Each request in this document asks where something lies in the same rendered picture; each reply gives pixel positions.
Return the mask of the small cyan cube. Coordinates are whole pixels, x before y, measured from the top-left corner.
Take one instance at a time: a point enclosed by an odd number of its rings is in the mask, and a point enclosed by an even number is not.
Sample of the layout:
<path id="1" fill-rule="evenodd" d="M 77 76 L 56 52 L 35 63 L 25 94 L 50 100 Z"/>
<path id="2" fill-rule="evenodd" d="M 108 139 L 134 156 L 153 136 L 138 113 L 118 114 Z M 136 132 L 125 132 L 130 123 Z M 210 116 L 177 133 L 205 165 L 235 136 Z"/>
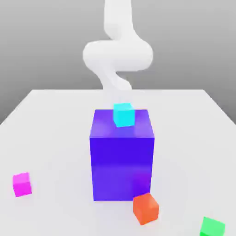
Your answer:
<path id="1" fill-rule="evenodd" d="M 135 110 L 130 103 L 118 103 L 113 106 L 113 120 L 118 128 L 135 125 Z"/>

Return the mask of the small orange cube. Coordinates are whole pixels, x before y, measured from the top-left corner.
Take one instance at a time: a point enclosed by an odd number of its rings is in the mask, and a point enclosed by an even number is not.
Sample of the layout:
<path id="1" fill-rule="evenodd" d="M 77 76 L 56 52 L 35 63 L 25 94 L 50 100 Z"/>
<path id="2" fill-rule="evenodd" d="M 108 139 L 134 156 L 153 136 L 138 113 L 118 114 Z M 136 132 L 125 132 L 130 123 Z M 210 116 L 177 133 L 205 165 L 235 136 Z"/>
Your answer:
<path id="1" fill-rule="evenodd" d="M 150 193 L 133 198 L 133 213 L 140 225 L 145 225 L 158 219 L 159 205 Z"/>

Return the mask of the small magenta cube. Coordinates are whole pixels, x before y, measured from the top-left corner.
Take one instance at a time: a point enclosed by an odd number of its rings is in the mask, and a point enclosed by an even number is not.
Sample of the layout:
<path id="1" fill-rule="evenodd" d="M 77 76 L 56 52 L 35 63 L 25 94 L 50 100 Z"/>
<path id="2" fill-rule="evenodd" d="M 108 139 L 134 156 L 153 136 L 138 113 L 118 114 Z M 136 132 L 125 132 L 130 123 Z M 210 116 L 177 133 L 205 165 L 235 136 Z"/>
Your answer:
<path id="1" fill-rule="evenodd" d="M 30 175 L 28 172 L 13 175 L 12 186 L 15 197 L 32 194 Z"/>

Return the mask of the small green cube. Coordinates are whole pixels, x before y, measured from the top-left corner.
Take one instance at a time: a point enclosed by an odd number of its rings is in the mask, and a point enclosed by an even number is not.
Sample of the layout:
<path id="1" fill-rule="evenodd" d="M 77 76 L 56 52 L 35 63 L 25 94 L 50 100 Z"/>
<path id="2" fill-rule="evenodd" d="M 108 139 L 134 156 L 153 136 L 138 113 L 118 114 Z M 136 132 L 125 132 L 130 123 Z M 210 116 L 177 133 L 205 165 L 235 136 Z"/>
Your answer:
<path id="1" fill-rule="evenodd" d="M 200 236 L 224 236 L 224 232 L 224 223 L 208 217 L 203 218 Z"/>

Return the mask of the large purple box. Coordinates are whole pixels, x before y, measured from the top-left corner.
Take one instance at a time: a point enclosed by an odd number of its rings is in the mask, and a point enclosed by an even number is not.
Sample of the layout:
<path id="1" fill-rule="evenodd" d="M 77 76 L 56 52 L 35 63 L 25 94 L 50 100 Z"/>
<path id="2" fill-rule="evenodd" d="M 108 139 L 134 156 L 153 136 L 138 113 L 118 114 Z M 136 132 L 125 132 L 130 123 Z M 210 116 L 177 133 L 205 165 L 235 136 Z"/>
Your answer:
<path id="1" fill-rule="evenodd" d="M 94 201 L 132 201 L 150 192 L 154 133 L 147 110 L 135 125 L 116 127 L 112 110 L 96 109 L 90 132 Z"/>

